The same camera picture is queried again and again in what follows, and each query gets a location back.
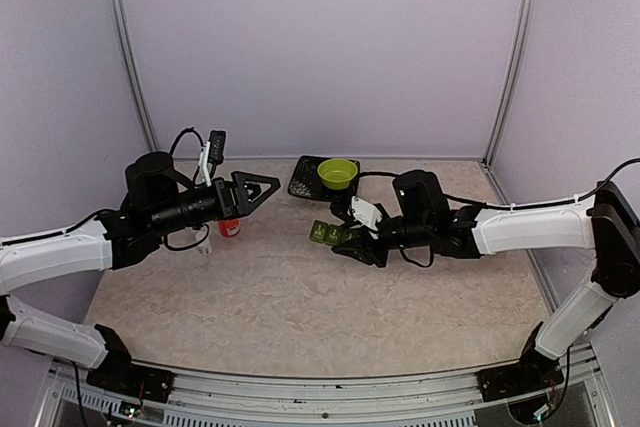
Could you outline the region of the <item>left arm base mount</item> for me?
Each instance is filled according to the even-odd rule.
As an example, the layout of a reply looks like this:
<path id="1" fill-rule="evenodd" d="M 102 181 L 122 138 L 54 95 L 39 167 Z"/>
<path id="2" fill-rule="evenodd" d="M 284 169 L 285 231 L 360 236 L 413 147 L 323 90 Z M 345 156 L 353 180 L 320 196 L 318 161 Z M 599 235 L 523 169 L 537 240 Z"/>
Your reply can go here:
<path id="1" fill-rule="evenodd" d="M 88 372 L 86 382 L 138 400 L 167 403 L 174 379 L 175 374 L 169 370 L 105 360 L 98 368 Z"/>

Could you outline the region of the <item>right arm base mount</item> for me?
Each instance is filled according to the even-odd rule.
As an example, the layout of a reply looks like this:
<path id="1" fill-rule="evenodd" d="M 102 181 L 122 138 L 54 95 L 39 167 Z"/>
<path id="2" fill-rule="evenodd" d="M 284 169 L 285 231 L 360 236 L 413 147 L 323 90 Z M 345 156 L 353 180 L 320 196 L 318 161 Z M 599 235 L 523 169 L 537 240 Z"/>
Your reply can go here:
<path id="1" fill-rule="evenodd" d="M 558 360 L 534 355 L 476 374 L 482 399 L 491 402 L 550 388 L 564 382 Z"/>

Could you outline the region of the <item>green pill organizer box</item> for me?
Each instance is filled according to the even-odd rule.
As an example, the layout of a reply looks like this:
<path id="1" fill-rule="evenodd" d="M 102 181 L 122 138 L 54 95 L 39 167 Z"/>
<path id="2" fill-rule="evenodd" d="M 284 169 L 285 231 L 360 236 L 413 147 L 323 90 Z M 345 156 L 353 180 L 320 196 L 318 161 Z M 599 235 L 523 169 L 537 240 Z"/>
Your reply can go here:
<path id="1" fill-rule="evenodd" d="M 361 235 L 362 232 L 356 229 L 315 220 L 309 234 L 309 240 L 333 247 L 357 239 Z"/>

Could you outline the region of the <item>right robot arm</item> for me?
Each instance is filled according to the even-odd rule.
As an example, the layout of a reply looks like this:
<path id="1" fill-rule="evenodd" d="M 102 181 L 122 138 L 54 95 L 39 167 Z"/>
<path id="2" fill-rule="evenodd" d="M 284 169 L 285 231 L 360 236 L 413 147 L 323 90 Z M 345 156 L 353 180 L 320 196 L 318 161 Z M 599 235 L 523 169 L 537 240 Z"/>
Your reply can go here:
<path id="1" fill-rule="evenodd" d="M 516 250 L 581 248 L 595 253 L 595 267 L 553 315 L 531 334 L 511 373 L 523 391 L 535 389 L 585 331 L 620 299 L 639 291 L 639 218 L 609 179 L 590 192 L 561 200 L 490 205 L 450 197 L 435 173 L 413 170 L 394 177 L 401 213 L 389 216 L 381 205 L 358 197 L 345 216 L 354 224 L 335 254 L 383 268 L 392 250 L 427 248 L 431 256 L 479 259 Z"/>

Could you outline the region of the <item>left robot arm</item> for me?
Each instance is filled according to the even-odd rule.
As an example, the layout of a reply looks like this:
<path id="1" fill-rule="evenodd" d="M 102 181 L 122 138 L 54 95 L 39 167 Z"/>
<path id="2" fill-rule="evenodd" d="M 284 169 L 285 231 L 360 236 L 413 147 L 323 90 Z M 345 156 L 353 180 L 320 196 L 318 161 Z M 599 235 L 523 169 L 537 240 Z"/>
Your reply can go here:
<path id="1" fill-rule="evenodd" d="M 100 371 L 121 392 L 133 390 L 140 371 L 113 329 L 56 317 L 13 291 L 79 272 L 138 265 L 169 235 L 245 218 L 280 187 L 275 177 L 240 171 L 197 185 L 167 152 L 143 155 L 126 168 L 125 180 L 127 193 L 117 210 L 101 209 L 70 227 L 1 241 L 2 345 Z"/>

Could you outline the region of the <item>white pill bottle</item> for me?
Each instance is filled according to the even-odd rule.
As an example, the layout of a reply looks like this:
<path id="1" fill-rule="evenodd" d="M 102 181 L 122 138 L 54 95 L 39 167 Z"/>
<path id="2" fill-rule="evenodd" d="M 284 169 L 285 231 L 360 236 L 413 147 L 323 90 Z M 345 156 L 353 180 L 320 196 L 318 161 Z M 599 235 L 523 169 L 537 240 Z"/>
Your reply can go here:
<path id="1" fill-rule="evenodd" d="M 203 226 L 199 230 L 194 231 L 194 239 L 197 250 L 203 256 L 209 256 L 212 254 L 212 245 L 210 242 L 210 232 L 207 226 Z"/>

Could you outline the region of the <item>red pill bottle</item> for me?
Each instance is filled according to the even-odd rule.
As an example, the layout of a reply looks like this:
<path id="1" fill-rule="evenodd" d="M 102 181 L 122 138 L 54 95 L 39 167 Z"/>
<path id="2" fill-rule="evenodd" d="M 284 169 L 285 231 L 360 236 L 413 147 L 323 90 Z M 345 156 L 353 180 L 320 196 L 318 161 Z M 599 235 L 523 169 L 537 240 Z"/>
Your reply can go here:
<path id="1" fill-rule="evenodd" d="M 217 225 L 220 234 L 226 238 L 235 237 L 241 229 L 238 219 L 221 220 L 217 222 Z"/>

